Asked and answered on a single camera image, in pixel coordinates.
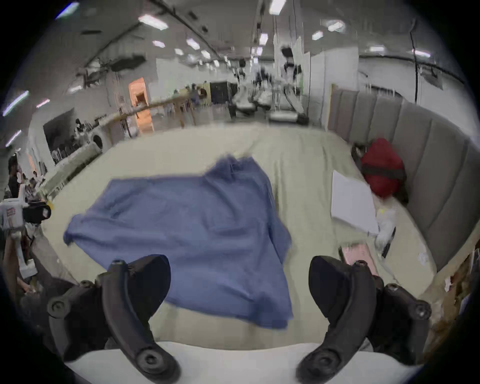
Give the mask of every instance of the white paper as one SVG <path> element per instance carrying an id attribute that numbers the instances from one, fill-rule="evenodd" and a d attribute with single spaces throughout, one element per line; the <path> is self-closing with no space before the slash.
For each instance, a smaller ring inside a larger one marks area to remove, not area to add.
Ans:
<path id="1" fill-rule="evenodd" d="M 332 218 L 338 218 L 357 229 L 378 235 L 372 191 L 368 184 L 333 171 Z"/>

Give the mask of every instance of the gray upholstered headboard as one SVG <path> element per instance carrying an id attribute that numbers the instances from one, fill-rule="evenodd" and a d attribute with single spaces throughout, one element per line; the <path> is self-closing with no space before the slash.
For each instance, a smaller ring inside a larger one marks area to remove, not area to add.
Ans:
<path id="1" fill-rule="evenodd" d="M 332 93 L 328 129 L 350 143 L 392 143 L 407 172 L 407 209 L 443 268 L 480 218 L 480 153 L 470 139 L 415 104 L 341 89 Z"/>

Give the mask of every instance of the cable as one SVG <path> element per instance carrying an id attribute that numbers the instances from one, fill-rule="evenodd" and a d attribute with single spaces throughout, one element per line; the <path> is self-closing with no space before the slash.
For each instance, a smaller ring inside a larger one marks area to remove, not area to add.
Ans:
<path id="1" fill-rule="evenodd" d="M 415 28 L 417 19 L 413 19 L 412 27 L 410 28 L 410 41 L 412 42 L 413 62 L 415 63 L 415 104 L 417 103 L 417 97 L 419 93 L 419 68 L 417 65 L 417 53 L 415 52 L 415 45 L 413 44 L 412 31 Z"/>
<path id="2" fill-rule="evenodd" d="M 312 54 L 310 53 L 309 55 L 309 59 L 310 59 L 310 76 L 309 76 L 309 79 L 308 79 L 308 105 L 307 105 L 307 117 L 309 118 L 310 116 L 308 116 L 308 111 L 310 110 L 310 91 L 312 90 Z"/>

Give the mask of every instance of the ceiling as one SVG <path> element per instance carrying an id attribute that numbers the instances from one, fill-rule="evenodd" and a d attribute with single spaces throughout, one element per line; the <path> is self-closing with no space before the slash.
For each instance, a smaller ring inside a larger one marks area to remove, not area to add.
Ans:
<path id="1" fill-rule="evenodd" d="M 7 117 L 0 117 L 0 138 L 28 127 L 35 106 L 47 97 L 53 99 L 64 95 L 79 70 L 94 57 L 104 63 L 133 53 L 144 54 L 148 60 L 156 57 L 168 59 L 177 57 L 174 49 L 180 48 L 185 53 L 179 58 L 183 61 L 189 54 L 196 60 L 204 60 L 200 53 L 203 49 L 210 52 L 212 60 L 217 58 L 216 54 L 221 59 L 224 55 L 231 59 L 249 58 L 250 47 L 255 45 L 253 41 L 258 33 L 256 23 L 261 22 L 261 32 L 269 36 L 262 58 L 273 58 L 274 18 L 268 13 L 269 0 L 265 0 L 265 12 L 259 18 L 262 2 L 165 0 L 164 4 L 182 23 L 174 15 L 162 11 L 161 0 L 81 1 L 78 10 L 70 17 L 52 20 L 50 28 L 19 68 L 7 101 L 24 90 L 29 90 L 30 96 Z M 370 45 L 384 45 L 386 54 L 411 58 L 409 30 L 415 18 L 413 37 L 416 47 L 432 53 L 431 62 L 461 75 L 441 39 L 399 0 L 300 0 L 300 3 L 305 51 L 317 54 L 354 44 L 359 46 L 362 54 Z M 160 31 L 138 23 L 138 17 L 145 13 L 157 15 L 169 28 Z M 343 33 L 327 30 L 325 21 L 332 19 L 346 24 Z M 101 33 L 82 34 L 85 30 Z M 324 32 L 324 37 L 313 41 L 311 36 L 318 30 Z M 186 44 L 189 37 L 200 44 L 200 50 Z M 165 47 L 155 47 L 153 40 L 162 41 Z"/>

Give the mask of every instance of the person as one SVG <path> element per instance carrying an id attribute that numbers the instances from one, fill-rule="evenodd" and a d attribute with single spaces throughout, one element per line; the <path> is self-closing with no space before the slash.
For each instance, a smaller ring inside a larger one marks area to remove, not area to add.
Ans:
<path id="1" fill-rule="evenodd" d="M 200 104 L 200 98 L 198 96 L 198 90 L 197 90 L 197 86 L 195 84 L 192 84 L 192 91 L 189 94 L 189 98 L 190 98 L 191 101 L 193 101 L 193 103 L 195 105 Z"/>
<path id="2" fill-rule="evenodd" d="M 20 190 L 20 183 L 18 182 L 17 172 L 18 172 L 18 160 L 17 156 L 10 157 L 8 161 L 8 187 L 10 188 L 10 192 L 12 194 L 12 198 L 18 197 L 18 192 Z"/>
<path id="3" fill-rule="evenodd" d="M 75 133 L 81 133 L 84 131 L 84 125 L 80 123 L 80 119 L 75 120 Z"/>

